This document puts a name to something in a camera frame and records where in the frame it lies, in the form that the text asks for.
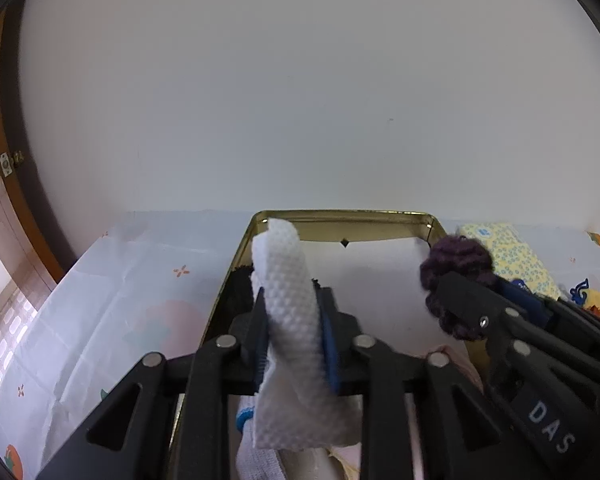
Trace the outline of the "purple knitted scrunchie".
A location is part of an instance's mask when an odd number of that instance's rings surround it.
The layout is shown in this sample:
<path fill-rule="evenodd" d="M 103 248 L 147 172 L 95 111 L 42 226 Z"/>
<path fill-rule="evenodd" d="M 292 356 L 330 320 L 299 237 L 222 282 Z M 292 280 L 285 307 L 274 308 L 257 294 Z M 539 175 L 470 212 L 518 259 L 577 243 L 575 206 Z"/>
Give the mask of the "purple knitted scrunchie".
<path fill-rule="evenodd" d="M 420 265 L 419 279 L 426 307 L 445 333 L 464 341 L 483 338 L 482 314 L 469 298 L 478 286 L 496 281 L 492 256 L 483 244 L 464 235 L 443 237 Z"/>

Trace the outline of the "white textured sponge cloth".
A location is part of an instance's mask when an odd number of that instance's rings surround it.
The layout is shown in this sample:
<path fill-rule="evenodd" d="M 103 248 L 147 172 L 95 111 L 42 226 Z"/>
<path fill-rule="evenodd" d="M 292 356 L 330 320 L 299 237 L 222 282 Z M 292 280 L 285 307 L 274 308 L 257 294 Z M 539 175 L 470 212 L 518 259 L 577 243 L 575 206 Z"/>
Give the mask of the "white textured sponge cloth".
<path fill-rule="evenodd" d="M 252 240 L 251 257 L 251 287 L 263 294 L 270 338 L 254 400 L 253 445 L 296 452 L 358 443 L 358 402 L 329 387 L 320 310 L 297 230 L 268 220 Z"/>

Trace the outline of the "yellow cloth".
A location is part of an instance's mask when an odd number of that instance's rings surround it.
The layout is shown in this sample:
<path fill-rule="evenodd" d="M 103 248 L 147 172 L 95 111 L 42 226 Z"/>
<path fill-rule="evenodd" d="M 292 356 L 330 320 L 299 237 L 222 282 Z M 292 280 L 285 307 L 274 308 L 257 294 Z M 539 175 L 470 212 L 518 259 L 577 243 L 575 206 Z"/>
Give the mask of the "yellow cloth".
<path fill-rule="evenodd" d="M 596 289 L 587 289 L 584 293 L 583 307 L 588 312 L 593 313 L 600 318 L 600 291 Z"/>

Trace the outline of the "wooden door frame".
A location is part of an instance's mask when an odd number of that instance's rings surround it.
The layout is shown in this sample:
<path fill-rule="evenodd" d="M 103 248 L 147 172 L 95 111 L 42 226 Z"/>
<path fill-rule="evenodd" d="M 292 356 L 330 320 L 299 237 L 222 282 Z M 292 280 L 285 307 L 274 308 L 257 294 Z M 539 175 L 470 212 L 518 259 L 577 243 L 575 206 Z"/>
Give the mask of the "wooden door frame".
<path fill-rule="evenodd" d="M 58 284 L 76 262 L 67 237 L 44 191 L 24 121 L 19 55 L 26 0 L 9 0 L 0 11 L 0 169 L 6 197 L 14 210 L 14 234 L 30 266 Z"/>

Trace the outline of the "black fuzzy cloth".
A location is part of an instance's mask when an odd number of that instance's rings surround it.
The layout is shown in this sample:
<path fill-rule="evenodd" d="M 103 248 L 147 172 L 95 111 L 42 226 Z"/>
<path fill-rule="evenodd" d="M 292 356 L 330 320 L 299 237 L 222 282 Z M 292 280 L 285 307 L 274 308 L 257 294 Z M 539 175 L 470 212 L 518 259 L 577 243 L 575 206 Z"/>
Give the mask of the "black fuzzy cloth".
<path fill-rule="evenodd" d="M 257 285 L 256 289 L 252 289 L 252 278 L 254 278 L 252 264 L 238 266 L 228 274 L 213 315 L 215 330 L 218 334 L 225 333 L 236 316 L 252 310 L 253 294 L 260 288 Z"/>

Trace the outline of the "persimmon print tablecloth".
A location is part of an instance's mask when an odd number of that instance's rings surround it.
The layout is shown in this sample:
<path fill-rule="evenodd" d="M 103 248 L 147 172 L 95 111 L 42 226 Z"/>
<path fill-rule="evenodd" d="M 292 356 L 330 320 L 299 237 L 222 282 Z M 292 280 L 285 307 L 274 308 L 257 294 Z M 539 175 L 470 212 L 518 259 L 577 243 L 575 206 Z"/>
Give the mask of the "persimmon print tablecloth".
<path fill-rule="evenodd" d="M 247 234 L 246 212 L 134 212 L 73 266 L 18 340 L 0 374 L 0 459 L 32 479 L 146 353 L 194 352 Z M 356 242 L 338 234 L 303 245 L 338 306 L 398 351 L 450 344 L 425 306 L 421 238 Z"/>

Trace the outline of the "yellow blue tissue pack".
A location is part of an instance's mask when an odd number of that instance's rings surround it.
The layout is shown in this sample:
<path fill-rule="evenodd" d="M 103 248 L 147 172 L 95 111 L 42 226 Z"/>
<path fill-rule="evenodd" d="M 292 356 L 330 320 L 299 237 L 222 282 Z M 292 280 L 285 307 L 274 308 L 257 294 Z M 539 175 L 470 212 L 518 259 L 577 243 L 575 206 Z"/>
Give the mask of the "yellow blue tissue pack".
<path fill-rule="evenodd" d="M 456 232 L 483 244 L 492 256 L 494 272 L 501 278 L 516 282 L 535 294 L 553 299 L 560 296 L 550 272 L 512 224 L 465 223 Z"/>

